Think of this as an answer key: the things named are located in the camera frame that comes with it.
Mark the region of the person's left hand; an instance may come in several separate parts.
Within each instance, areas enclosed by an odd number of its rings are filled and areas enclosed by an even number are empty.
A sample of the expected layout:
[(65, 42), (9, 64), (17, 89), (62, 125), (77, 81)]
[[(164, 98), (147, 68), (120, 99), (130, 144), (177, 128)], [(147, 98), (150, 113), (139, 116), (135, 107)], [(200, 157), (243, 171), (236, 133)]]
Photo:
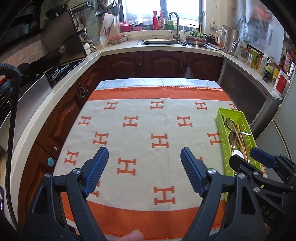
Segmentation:
[(134, 230), (128, 235), (120, 237), (117, 241), (144, 241), (144, 235), (139, 230)]

